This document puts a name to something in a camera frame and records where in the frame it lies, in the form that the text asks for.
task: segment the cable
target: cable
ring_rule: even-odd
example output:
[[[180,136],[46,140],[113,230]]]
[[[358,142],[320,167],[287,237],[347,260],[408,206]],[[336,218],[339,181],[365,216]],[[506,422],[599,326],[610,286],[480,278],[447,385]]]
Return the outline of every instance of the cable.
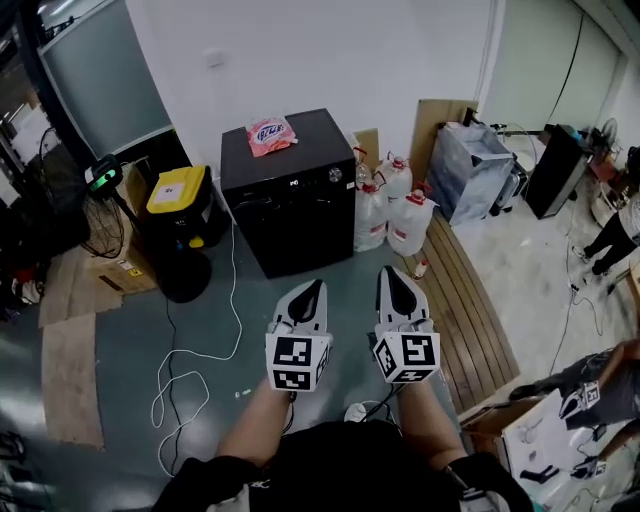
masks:
[[[171,432],[171,434],[166,436],[160,442],[160,446],[158,447],[158,462],[160,463],[160,467],[162,468],[162,471],[164,471],[164,473],[170,478],[173,478],[173,475],[167,470],[167,468],[165,467],[164,463],[162,462],[162,457],[161,457],[162,447],[164,446],[164,444],[169,439],[171,439],[174,435],[176,435],[179,431],[181,431],[185,426],[187,426],[189,423],[191,423],[193,420],[196,419],[198,414],[200,414],[200,411],[209,402],[209,398],[211,397],[211,395],[209,394],[209,388],[207,387],[207,383],[204,380],[204,377],[198,371],[192,370],[192,371],[187,372],[185,374],[178,375],[177,377],[171,377],[169,379],[169,381],[164,386],[162,386],[162,384],[161,384],[160,374],[162,372],[162,368],[164,367],[165,363],[167,362],[167,360],[169,358],[171,358],[173,356],[173,354],[178,354],[178,353],[191,354],[191,355],[194,355],[194,356],[197,356],[197,357],[202,357],[204,359],[213,359],[214,361],[229,361],[236,355],[236,352],[238,351],[238,346],[240,345],[240,339],[242,338],[242,322],[240,321],[240,317],[238,316],[238,312],[236,311],[236,308],[235,308],[235,306],[233,304],[233,296],[234,296],[235,291],[236,291],[236,282],[237,282],[237,270],[236,270],[236,263],[235,263],[235,247],[236,247],[236,243],[235,243],[234,225],[231,224],[231,265],[233,267],[233,286],[231,288],[231,294],[229,295],[229,304],[231,306],[231,311],[233,311],[233,314],[236,317],[236,321],[238,322],[238,337],[236,338],[236,343],[235,343],[235,346],[233,347],[233,351],[227,357],[219,357],[219,356],[211,356],[211,355],[208,355],[208,354],[200,354],[198,352],[194,352],[193,350],[172,349],[167,353],[165,358],[162,360],[162,363],[160,364],[160,367],[158,368],[158,394],[156,395],[156,397],[153,400],[153,403],[151,404],[151,423],[153,424],[153,426],[155,428],[160,428],[164,424],[164,414],[165,414],[164,392],[169,388],[169,386],[171,385],[172,382],[175,382],[177,380],[183,379],[183,378],[188,377],[190,375],[197,375],[200,378],[200,380],[202,381],[202,385],[204,386],[204,390],[207,393],[206,399],[204,400],[202,405],[200,407],[198,407],[198,410],[196,411],[196,413],[191,418],[189,418],[187,421],[185,421],[183,423],[180,423],[178,425],[178,427],[173,432]],[[156,403],[158,402],[158,400],[160,401],[160,420],[159,420],[158,423],[156,423],[155,417],[154,417],[154,411],[155,411]]]
[[[602,317],[601,326],[598,327],[598,315],[596,314],[596,307],[593,305],[593,302],[591,302],[591,300],[588,299],[587,297],[583,297],[578,302],[576,302],[575,299],[576,299],[576,296],[578,294],[578,289],[570,281],[571,276],[569,275],[569,247],[571,245],[571,239],[569,238],[569,236],[571,235],[571,230],[573,229],[573,216],[574,216],[575,211],[576,211],[576,204],[577,203],[574,202],[573,208],[571,209],[571,221],[570,221],[570,224],[569,224],[569,230],[567,231],[567,234],[566,234],[566,237],[567,237],[567,254],[566,254],[566,258],[565,258],[565,268],[566,268],[566,271],[567,271],[567,279],[569,279],[569,286],[571,287],[571,300],[569,302],[569,307],[567,308],[567,318],[566,318],[566,321],[565,321],[565,324],[564,324],[564,331],[562,333],[562,338],[560,338],[560,344],[558,345],[558,350],[556,351],[556,355],[553,358],[553,363],[551,365],[551,370],[549,370],[549,376],[553,375],[553,370],[554,370],[554,368],[556,366],[556,361],[558,359],[558,355],[560,354],[560,351],[562,350],[562,345],[564,344],[564,338],[567,335],[567,328],[569,327],[569,316],[571,314],[572,306],[579,306],[583,302],[588,302],[589,305],[591,306],[591,310],[593,311],[593,322],[594,322],[594,324],[596,326],[596,332],[598,333],[598,336],[600,336],[600,337],[602,337],[603,334],[604,334],[604,315]]]
[[[582,299],[580,299],[578,302],[574,301],[573,305],[579,306],[583,302],[588,302],[591,306],[591,310],[593,311],[593,323],[596,325],[596,332],[598,333],[598,336],[602,338],[602,335],[604,334],[604,315],[602,317],[602,322],[600,322],[602,325],[600,326],[600,328],[598,328],[598,316],[596,315],[596,307],[593,305],[593,302],[591,302],[591,300],[589,300],[587,297],[582,297]]]
[[[289,432],[289,429],[291,428],[291,425],[293,425],[293,418],[295,417],[295,409],[294,409],[293,403],[296,401],[296,398],[298,398],[298,393],[296,393],[295,391],[292,392],[289,395],[289,400],[291,402],[291,416],[289,417],[289,421],[287,422],[287,426],[282,429],[282,435],[283,436],[287,432]]]
[[[373,416],[375,413],[377,413],[380,409],[382,409],[382,407],[384,407],[386,405],[386,403],[391,400],[391,398],[393,398],[394,396],[396,396],[398,393],[400,393],[400,391],[402,391],[404,389],[404,387],[406,386],[406,384],[401,384],[400,386],[398,386],[397,388],[395,387],[394,384],[391,384],[391,391],[389,391],[389,394],[386,396],[386,398],[380,402],[378,405],[376,405],[373,409],[371,409],[365,416],[364,418],[362,418],[360,420],[360,423],[362,423],[363,421],[366,421],[368,418],[370,418],[371,416]]]
[[[165,312],[167,314],[167,320],[169,320],[169,323],[171,324],[171,328],[173,329],[173,335],[171,337],[171,350],[175,350],[176,348],[176,335],[178,334],[178,329],[176,328],[176,324],[173,323],[173,319],[171,318],[171,315],[169,314],[169,298],[166,298],[166,308],[165,308]],[[167,363],[167,366],[169,367],[169,379],[173,379],[173,369],[171,368],[171,363],[173,361],[173,354],[171,354],[171,357],[169,357],[169,361]],[[171,386],[169,386],[169,403],[171,403],[171,407],[173,408],[173,412],[176,415],[176,420],[178,420],[178,424],[182,423],[180,420],[180,415],[178,414],[178,409],[176,409],[176,404],[173,401],[173,384],[171,384]],[[171,462],[171,473],[174,473],[174,468],[176,465],[176,461],[178,460],[178,443],[180,442],[180,434],[182,434],[182,429],[178,430],[178,433],[176,434],[176,441],[175,441],[175,446],[174,446],[174,455],[173,455],[173,461]]]
[[[589,437],[589,439],[587,439],[586,441],[582,442],[577,448],[576,450],[578,451],[579,454],[584,455],[585,457],[591,457],[591,455],[589,455],[588,453],[585,453],[585,451],[582,449],[582,447],[588,443],[590,443],[591,441],[593,441],[593,438],[595,436],[596,430],[593,429],[593,431],[591,432],[591,437]]]
[[[578,53],[578,46],[580,45],[580,36],[582,35],[582,25],[584,24],[584,12],[580,17],[580,28],[578,29],[578,39],[576,40],[576,46],[573,49],[573,56],[571,57],[571,62],[569,63],[569,69],[567,70],[567,76],[564,78],[564,83],[562,84],[562,88],[560,89],[560,94],[558,94],[558,99],[556,100],[556,104],[553,106],[553,110],[551,114],[549,114],[549,118],[547,119],[547,123],[553,117],[553,114],[558,108],[558,103],[560,103],[560,98],[562,98],[562,93],[564,92],[564,88],[567,86],[567,82],[569,81],[569,75],[571,75],[571,69],[573,68],[573,63],[576,60],[576,53]]]
[[[389,406],[389,404],[385,403],[382,404],[381,402],[378,402],[378,400],[365,400],[364,402],[360,402],[361,404],[381,404],[383,405],[386,409],[387,409],[387,415],[385,416],[386,421],[391,421],[391,423],[393,423],[396,427],[398,426],[398,422],[396,421],[395,417],[393,416],[393,412],[391,412],[391,407]]]
[[[567,258],[566,258],[566,267],[567,267],[567,276],[569,275],[569,244],[571,240],[569,240],[569,233],[567,233]],[[562,337],[560,338],[560,343],[558,345],[558,350],[556,350],[556,355],[553,358],[553,363],[551,364],[551,369],[549,370],[549,376],[553,375],[553,369],[556,367],[556,361],[558,360],[558,356],[560,355],[560,351],[562,350],[562,345],[564,344],[564,338],[567,335],[567,328],[569,327],[569,316],[571,315],[571,306],[573,306],[573,301],[575,300],[576,290],[571,285],[571,298],[569,299],[569,306],[567,307],[567,319],[564,323],[564,331],[562,333]]]
[[[535,142],[533,142],[533,137],[531,137],[531,134],[527,130],[525,130],[522,126],[520,126],[518,123],[507,123],[504,125],[503,130],[507,126],[515,126],[516,128],[520,128],[520,130],[524,132],[527,137],[529,137],[529,142],[531,142],[531,147],[533,148],[533,169],[535,171],[536,165],[538,165],[538,150],[536,149]]]

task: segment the plastic bag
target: plastic bag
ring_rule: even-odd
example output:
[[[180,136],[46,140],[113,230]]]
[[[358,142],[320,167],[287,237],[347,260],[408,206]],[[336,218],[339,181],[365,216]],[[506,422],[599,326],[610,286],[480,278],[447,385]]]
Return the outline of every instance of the plastic bag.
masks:
[[[249,146],[254,157],[263,156],[298,142],[291,125],[284,117],[270,117],[247,126]]]

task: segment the black shoe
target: black shoe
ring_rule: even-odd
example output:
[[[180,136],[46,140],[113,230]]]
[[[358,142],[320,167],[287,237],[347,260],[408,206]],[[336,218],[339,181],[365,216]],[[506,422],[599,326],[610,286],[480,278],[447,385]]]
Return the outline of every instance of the black shoe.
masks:
[[[540,390],[535,384],[526,384],[525,386],[519,386],[509,394],[509,401],[515,402],[522,400],[523,398],[529,398],[536,396]]]

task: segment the white cable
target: white cable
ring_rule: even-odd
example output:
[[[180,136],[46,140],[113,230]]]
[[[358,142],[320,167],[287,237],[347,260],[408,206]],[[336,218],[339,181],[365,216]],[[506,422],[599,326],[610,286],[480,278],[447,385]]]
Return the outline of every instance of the white cable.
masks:
[[[169,473],[169,471],[167,471],[167,468],[165,468],[164,464],[162,463],[162,457],[161,457],[162,447],[164,446],[164,444],[169,439],[171,439],[174,435],[176,435],[183,427],[185,427],[186,425],[188,425],[189,423],[191,423],[193,420],[196,419],[198,414],[200,414],[200,411],[209,402],[209,398],[210,398],[211,395],[209,394],[209,388],[207,387],[207,383],[205,382],[204,377],[202,376],[202,374],[200,372],[192,370],[192,371],[190,371],[188,373],[184,373],[182,375],[178,375],[177,377],[174,377],[173,379],[170,379],[164,385],[164,387],[162,386],[162,384],[160,382],[160,374],[162,372],[162,368],[164,368],[165,363],[167,362],[169,357],[171,357],[172,354],[186,353],[186,354],[191,354],[191,355],[194,355],[194,356],[197,356],[197,357],[203,357],[205,359],[213,359],[214,361],[229,361],[229,360],[233,359],[233,356],[236,355],[236,352],[238,351],[238,346],[240,345],[240,339],[242,338],[242,322],[240,321],[240,317],[238,316],[238,312],[236,311],[236,308],[235,308],[235,306],[233,304],[233,296],[234,296],[234,294],[236,292],[236,281],[237,281],[235,250],[236,250],[236,237],[235,237],[235,231],[234,231],[233,223],[231,223],[231,266],[233,267],[233,286],[231,287],[231,294],[229,295],[229,304],[231,306],[231,311],[233,311],[233,314],[236,317],[236,321],[238,322],[238,327],[239,327],[239,329],[238,329],[238,337],[236,338],[236,344],[233,347],[233,351],[231,352],[231,355],[229,355],[227,357],[218,357],[218,356],[210,356],[208,354],[200,354],[198,352],[194,352],[193,350],[175,349],[175,350],[171,350],[171,351],[169,351],[167,353],[165,358],[162,360],[162,364],[158,368],[158,394],[156,395],[156,397],[153,400],[153,403],[151,404],[151,423],[153,424],[154,428],[160,428],[160,427],[162,427],[162,425],[164,423],[164,412],[165,412],[164,392],[169,388],[169,386],[171,385],[171,383],[173,381],[176,381],[178,379],[182,379],[184,377],[188,377],[189,375],[197,375],[198,377],[200,377],[200,380],[202,381],[202,385],[204,386],[204,389],[205,389],[205,391],[207,393],[207,398],[202,403],[202,405],[200,407],[198,407],[198,410],[196,411],[196,413],[189,420],[187,420],[187,421],[181,423],[180,425],[178,425],[178,427],[171,434],[169,434],[167,437],[165,437],[160,442],[160,446],[158,446],[158,462],[160,463],[160,467],[162,468],[162,471],[164,471],[165,474],[170,478],[173,478],[173,475],[171,473]],[[158,423],[156,423],[155,418],[154,418],[154,411],[155,411],[156,403],[158,402],[158,400],[160,400],[160,421]]]
[[[529,137],[529,142],[531,142],[531,147],[533,148],[533,170],[535,171],[536,165],[538,165],[538,150],[536,149],[535,142],[533,142],[533,137],[531,137],[531,134],[518,123],[507,123],[504,125],[503,130],[506,131],[507,126],[515,126],[516,128],[520,128],[520,130],[523,131],[527,137]]]

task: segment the label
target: label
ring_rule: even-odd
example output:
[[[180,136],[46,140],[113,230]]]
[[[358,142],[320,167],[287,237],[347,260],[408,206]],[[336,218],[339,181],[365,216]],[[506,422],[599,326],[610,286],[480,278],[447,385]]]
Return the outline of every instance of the label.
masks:
[[[156,196],[153,198],[153,204],[171,203],[180,199],[184,183],[172,183],[158,189]]]
[[[407,234],[403,231],[400,231],[399,229],[393,230],[393,236],[395,236],[401,242],[404,242],[407,239]]]
[[[269,139],[273,139],[276,135],[283,131],[283,124],[268,124],[260,128],[260,131],[256,134],[256,140],[258,140],[258,142],[265,142]]]
[[[127,260],[120,260],[118,262],[118,265],[120,265],[120,267],[123,270],[131,270],[133,268],[133,265],[131,263],[129,263]]]
[[[372,233],[377,233],[378,231],[384,229],[384,227],[387,225],[386,222],[383,222],[382,224],[380,224],[379,226],[374,226],[371,228],[371,232]]]

